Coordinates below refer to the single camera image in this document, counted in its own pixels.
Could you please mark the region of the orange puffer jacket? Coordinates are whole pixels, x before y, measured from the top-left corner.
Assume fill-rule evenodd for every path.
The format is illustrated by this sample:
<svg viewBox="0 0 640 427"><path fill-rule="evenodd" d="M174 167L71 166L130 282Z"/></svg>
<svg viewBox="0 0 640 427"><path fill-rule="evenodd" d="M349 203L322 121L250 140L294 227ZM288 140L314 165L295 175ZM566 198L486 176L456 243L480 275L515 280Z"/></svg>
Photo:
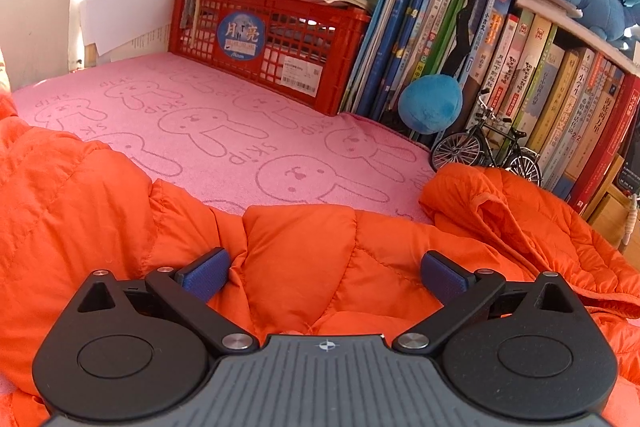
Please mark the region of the orange puffer jacket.
<svg viewBox="0 0 640 427"><path fill-rule="evenodd" d="M420 260L439 251L511 281L564 277L616 354L604 417L639 421L639 274L569 205L519 176L450 165L424 185L426 223L333 205L232 216L152 181L100 142L31 126L1 99L1 370L6 426L47 419L32 360L88 275L140 279L221 247L230 277L212 307L270 334L395 337L436 311Z"/></svg>

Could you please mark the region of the wooden drawer organizer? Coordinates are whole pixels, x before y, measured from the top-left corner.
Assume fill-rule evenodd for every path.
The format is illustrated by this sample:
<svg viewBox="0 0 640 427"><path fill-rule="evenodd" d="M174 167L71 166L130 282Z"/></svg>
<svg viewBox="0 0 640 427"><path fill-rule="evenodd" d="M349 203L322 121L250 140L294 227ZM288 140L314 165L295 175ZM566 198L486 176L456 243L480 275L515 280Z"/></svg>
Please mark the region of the wooden drawer organizer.
<svg viewBox="0 0 640 427"><path fill-rule="evenodd" d="M582 217L591 225L591 228L616 247L631 265L639 268L639 223L634 226L628 243L623 243L627 218L631 210L631 199L614 183L623 162L622 156L615 155L610 169L582 213Z"/></svg>

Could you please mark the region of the black smartphone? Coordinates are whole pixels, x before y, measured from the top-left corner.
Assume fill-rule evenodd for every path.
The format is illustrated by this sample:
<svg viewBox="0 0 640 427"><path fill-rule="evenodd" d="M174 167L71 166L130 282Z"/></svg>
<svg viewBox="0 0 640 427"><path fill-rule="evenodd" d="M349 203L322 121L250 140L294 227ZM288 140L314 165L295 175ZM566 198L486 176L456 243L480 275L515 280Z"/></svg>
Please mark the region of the black smartphone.
<svg viewBox="0 0 640 427"><path fill-rule="evenodd" d="M620 191L626 195L639 193L639 170L639 149L638 147L631 145L616 181L616 185Z"/></svg>

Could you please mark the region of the miniature bicycle model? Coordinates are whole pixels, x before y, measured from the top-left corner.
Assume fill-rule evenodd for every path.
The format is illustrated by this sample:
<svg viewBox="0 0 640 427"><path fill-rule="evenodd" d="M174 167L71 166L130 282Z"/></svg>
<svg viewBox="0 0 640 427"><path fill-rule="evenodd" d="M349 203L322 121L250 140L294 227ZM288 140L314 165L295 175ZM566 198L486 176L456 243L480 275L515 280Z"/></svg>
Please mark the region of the miniature bicycle model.
<svg viewBox="0 0 640 427"><path fill-rule="evenodd" d="M494 110L480 98L488 92L489 89L484 88L477 95L480 111L476 114L476 124L473 124L468 130L446 135L435 143L430 156L432 169L437 171L455 162L468 166L501 168L541 186L542 173L538 166L539 154L520 144L520 141L526 138L527 133L513 127L508 131L501 131L497 127L491 126L490 122L497 121L498 117ZM485 130L497 133L506 141L506 156L502 159L491 148Z"/></svg>

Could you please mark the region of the pink bunny print mat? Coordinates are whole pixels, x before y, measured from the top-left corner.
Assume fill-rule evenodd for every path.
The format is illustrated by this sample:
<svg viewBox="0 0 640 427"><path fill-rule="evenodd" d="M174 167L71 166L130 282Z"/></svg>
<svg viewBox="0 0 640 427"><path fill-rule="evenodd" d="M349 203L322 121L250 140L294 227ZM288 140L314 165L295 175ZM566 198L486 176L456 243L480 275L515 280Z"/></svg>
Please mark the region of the pink bunny print mat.
<svg viewBox="0 0 640 427"><path fill-rule="evenodd" d="M20 116L99 140L154 179L239 215L328 204L423 221L427 151L373 122L326 116L169 53L15 89Z"/></svg>

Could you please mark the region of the blue plush ball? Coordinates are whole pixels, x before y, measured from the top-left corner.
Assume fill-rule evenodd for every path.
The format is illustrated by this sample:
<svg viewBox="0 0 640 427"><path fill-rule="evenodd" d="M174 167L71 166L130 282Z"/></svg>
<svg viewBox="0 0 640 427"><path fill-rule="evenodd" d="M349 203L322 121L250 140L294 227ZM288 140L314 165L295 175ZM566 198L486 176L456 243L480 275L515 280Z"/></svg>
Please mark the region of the blue plush ball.
<svg viewBox="0 0 640 427"><path fill-rule="evenodd" d="M401 92L398 114L412 131L433 134L453 124L462 109L462 89L448 75L427 75Z"/></svg>

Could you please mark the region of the left row of books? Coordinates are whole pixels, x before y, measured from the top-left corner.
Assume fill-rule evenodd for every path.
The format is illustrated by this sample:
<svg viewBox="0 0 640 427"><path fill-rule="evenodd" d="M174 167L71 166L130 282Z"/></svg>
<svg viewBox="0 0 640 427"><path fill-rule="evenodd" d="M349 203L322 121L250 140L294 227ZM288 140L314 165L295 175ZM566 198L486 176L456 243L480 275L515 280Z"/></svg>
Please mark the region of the left row of books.
<svg viewBox="0 0 640 427"><path fill-rule="evenodd" d="M477 95L498 114L498 129L518 120L530 80L555 24L512 0L378 0L341 101L362 117L398 112L401 92L427 75L460 84L462 109L437 140L477 123Z"/></svg>

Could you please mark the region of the red plastic crate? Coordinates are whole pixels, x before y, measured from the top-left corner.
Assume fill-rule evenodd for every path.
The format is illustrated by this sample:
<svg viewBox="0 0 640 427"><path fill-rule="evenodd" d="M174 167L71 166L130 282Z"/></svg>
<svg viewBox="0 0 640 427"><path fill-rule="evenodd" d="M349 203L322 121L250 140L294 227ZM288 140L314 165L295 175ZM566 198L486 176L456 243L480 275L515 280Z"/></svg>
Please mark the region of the red plastic crate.
<svg viewBox="0 0 640 427"><path fill-rule="evenodd" d="M319 113L338 112L370 17L314 0L175 0L171 53L230 72Z"/></svg>

